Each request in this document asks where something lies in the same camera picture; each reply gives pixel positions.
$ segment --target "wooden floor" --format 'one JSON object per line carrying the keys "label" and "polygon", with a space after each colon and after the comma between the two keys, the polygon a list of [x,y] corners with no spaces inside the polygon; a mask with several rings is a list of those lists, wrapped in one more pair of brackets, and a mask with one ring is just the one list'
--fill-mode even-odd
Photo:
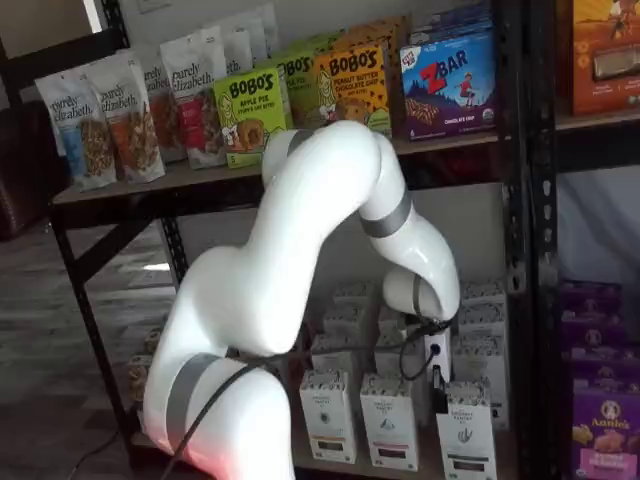
{"label": "wooden floor", "polygon": [[[104,232],[72,232],[76,255]],[[88,284],[123,392],[129,357],[162,323],[175,296],[169,272],[148,270],[165,262],[152,225]],[[0,244],[0,479],[66,480],[78,458],[115,428],[53,233],[39,225]],[[74,478],[158,475],[133,476],[118,441]]]}

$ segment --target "product label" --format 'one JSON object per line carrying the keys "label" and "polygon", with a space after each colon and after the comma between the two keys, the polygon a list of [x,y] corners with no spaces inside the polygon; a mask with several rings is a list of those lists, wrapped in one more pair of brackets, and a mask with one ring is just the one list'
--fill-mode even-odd
{"label": "product label", "polygon": [[390,136],[385,58],[385,48],[373,44],[316,57],[318,108],[326,122],[355,120]]}
{"label": "product label", "polygon": [[255,69],[215,82],[220,124],[230,167],[256,165],[270,138],[290,128],[291,112],[281,73]]}

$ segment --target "power cord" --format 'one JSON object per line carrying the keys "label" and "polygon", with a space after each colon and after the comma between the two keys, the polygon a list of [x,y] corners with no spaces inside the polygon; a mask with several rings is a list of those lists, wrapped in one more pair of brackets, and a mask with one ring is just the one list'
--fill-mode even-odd
{"label": "power cord", "polygon": [[[404,365],[402,361],[406,353],[407,346],[425,336],[432,336],[432,335],[441,333],[447,328],[449,328],[450,326],[451,326],[451,321],[440,322],[440,323],[435,323],[433,321],[428,321],[428,322],[423,321],[422,324],[415,331],[407,335],[407,338],[405,338],[402,341],[402,343],[399,343],[396,345],[388,345],[384,347],[369,347],[364,345],[356,345],[352,347],[326,349],[326,350],[322,350],[322,353],[330,354],[330,353],[341,353],[341,352],[362,351],[362,350],[389,351],[389,350],[397,350],[399,348],[400,349],[400,374],[403,379],[408,381],[414,381],[426,371],[427,367],[433,361],[433,358],[439,352],[436,352],[435,349],[431,349],[431,352],[429,353],[429,357],[427,358],[425,363],[422,365],[422,367],[420,367],[418,372],[416,372],[413,375],[407,375],[407,373],[404,371]],[[202,422],[202,420],[204,420],[204,417],[207,415],[207,413],[209,413],[209,410],[211,410],[211,407],[216,403],[218,398],[220,398],[220,396],[222,396],[225,390],[227,390],[236,380],[238,380],[243,375],[249,373],[250,371],[255,370],[256,368],[262,367],[264,365],[267,365],[273,362],[274,360],[279,360],[283,357],[286,357],[286,358],[308,357],[310,354],[311,354],[310,351],[289,352],[282,355],[275,355],[273,357],[258,359],[252,363],[245,365],[236,373],[234,373],[232,376],[230,376],[222,385],[220,385],[220,387],[213,393],[213,395],[211,395],[211,398],[209,398],[207,403],[204,404],[204,406],[198,413],[198,416],[195,418],[195,420],[189,427],[189,430],[187,430],[187,433],[185,433],[184,437],[180,441],[178,448],[176,448],[176,451],[171,457],[171,460],[169,461],[166,468],[164,469],[164,472],[162,473],[160,480],[167,480],[169,478],[169,475],[171,475],[171,472],[173,471],[173,468],[175,467],[176,463],[178,462],[178,460],[180,460],[180,457],[182,456],[182,452],[184,452],[184,449],[187,447],[187,444],[191,440],[191,437],[193,437],[193,434],[196,432],[197,428],[200,426],[200,423]]]}
{"label": "power cord", "polygon": [[82,464],[85,461],[87,461],[90,457],[93,457],[94,455],[97,455],[97,454],[103,452],[104,450],[106,450],[107,448],[109,448],[111,446],[111,444],[113,444],[113,442],[116,441],[116,438],[118,438],[118,434],[119,434],[119,432],[116,430],[116,432],[113,435],[111,435],[106,442],[104,442],[100,446],[94,448],[90,452],[87,452],[82,457],[80,457],[80,460],[78,460],[78,462],[74,465],[73,469],[69,473],[69,476],[67,477],[67,480],[72,480],[73,477],[75,476],[75,474],[77,473],[77,471],[82,466]]}

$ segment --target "orange box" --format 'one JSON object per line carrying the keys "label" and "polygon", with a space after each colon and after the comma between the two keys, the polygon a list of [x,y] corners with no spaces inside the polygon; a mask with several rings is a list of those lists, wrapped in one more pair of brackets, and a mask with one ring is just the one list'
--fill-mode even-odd
{"label": "orange box", "polygon": [[640,106],[635,0],[574,0],[573,112]]}
{"label": "orange box", "polygon": [[313,74],[326,122],[356,120],[391,137],[387,69],[382,41],[318,55]]}

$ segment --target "robotic arm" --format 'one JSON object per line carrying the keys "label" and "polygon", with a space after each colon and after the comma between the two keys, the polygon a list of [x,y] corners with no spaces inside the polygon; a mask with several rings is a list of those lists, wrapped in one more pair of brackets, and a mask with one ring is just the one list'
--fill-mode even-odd
{"label": "robotic arm", "polygon": [[[355,122],[274,138],[265,194],[248,242],[203,253],[185,276],[149,372],[144,423],[173,453],[202,406],[243,363],[295,343],[320,248],[358,210],[375,249],[397,265],[384,279],[392,308],[449,320],[459,300],[452,253],[418,215],[391,143]],[[218,480],[293,479],[291,420],[280,382],[262,370],[213,405],[184,457]]]}

